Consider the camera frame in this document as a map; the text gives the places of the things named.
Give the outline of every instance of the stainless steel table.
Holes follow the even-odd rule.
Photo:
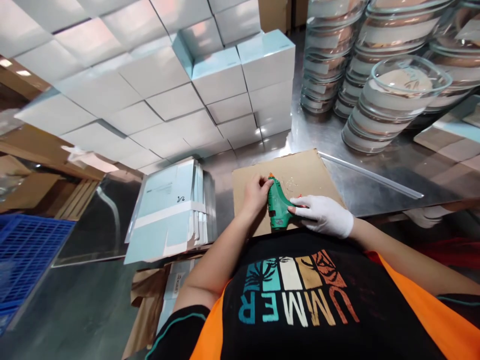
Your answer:
[[[312,148],[423,194],[420,199],[408,197],[344,165],[324,159],[343,201],[358,217],[480,198],[480,173],[413,143],[413,133],[402,134],[381,154],[364,155],[349,150],[343,143],[340,133],[345,121],[332,111],[322,116],[305,113],[299,104],[305,33],[293,33],[291,39],[296,44],[291,131],[201,160],[215,181],[219,233],[234,217],[233,170]],[[55,260],[55,266],[125,256],[127,244],[124,240],[141,186],[140,179],[127,172],[124,175],[123,179],[113,179],[109,175],[103,180],[100,187],[110,201],[95,194]],[[117,209],[116,217],[113,208]]]
[[[296,44],[292,94],[292,128],[237,150],[203,160],[215,180],[219,233],[234,217],[232,171],[312,148],[359,166],[423,194],[414,199],[328,159],[324,163],[348,209],[357,217],[480,198],[480,173],[413,142],[415,132],[402,133],[382,153],[365,155],[342,141],[345,120],[332,111],[311,115],[299,104],[305,33],[292,34]]]

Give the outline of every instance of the cardboard sheet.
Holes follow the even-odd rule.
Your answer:
[[[334,199],[346,208],[317,149],[312,149],[233,171],[235,214],[238,214],[242,208],[245,184],[255,174],[268,176],[269,173],[273,173],[280,181],[281,188],[287,199],[296,198],[300,194],[302,196],[322,195]],[[290,223],[287,229],[295,228],[297,226]],[[258,221],[255,222],[251,236],[256,237],[270,234],[271,232],[268,209],[265,207],[263,217],[259,217]]]

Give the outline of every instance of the stack of boxes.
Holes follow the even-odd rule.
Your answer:
[[[291,127],[295,46],[258,0],[69,3],[0,5],[31,30],[0,24],[0,54],[53,85],[18,119],[145,174]]]

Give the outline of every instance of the floor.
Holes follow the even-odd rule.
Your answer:
[[[112,260],[50,269],[18,323],[0,337],[1,358],[121,360],[137,316],[130,286],[139,268]]]

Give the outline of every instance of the gloved hand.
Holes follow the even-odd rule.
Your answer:
[[[354,216],[330,197],[308,195],[291,198],[290,202],[296,206],[308,206],[308,208],[289,206],[288,211],[311,219],[302,220],[301,223],[312,231],[340,239],[347,238],[352,232]]]

